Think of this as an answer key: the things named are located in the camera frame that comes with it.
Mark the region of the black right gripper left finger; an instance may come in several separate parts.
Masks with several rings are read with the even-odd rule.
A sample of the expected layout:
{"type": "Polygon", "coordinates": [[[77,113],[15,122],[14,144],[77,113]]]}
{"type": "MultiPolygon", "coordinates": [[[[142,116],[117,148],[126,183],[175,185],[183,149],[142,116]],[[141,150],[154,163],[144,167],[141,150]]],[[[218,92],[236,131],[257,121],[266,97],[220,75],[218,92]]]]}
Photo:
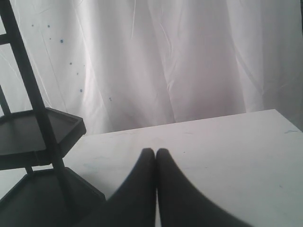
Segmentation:
{"type": "Polygon", "coordinates": [[[156,217],[156,160],[144,148],[117,191],[85,217],[81,227],[153,227],[156,217]]]}

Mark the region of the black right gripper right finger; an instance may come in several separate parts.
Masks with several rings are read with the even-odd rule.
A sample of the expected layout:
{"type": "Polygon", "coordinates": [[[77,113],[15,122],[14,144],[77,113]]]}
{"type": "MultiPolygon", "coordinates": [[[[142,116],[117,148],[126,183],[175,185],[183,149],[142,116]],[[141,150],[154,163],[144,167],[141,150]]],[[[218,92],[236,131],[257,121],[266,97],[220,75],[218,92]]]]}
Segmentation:
{"type": "Polygon", "coordinates": [[[238,227],[239,220],[205,197],[181,172],[169,151],[156,154],[158,204],[163,227],[238,227]]]}

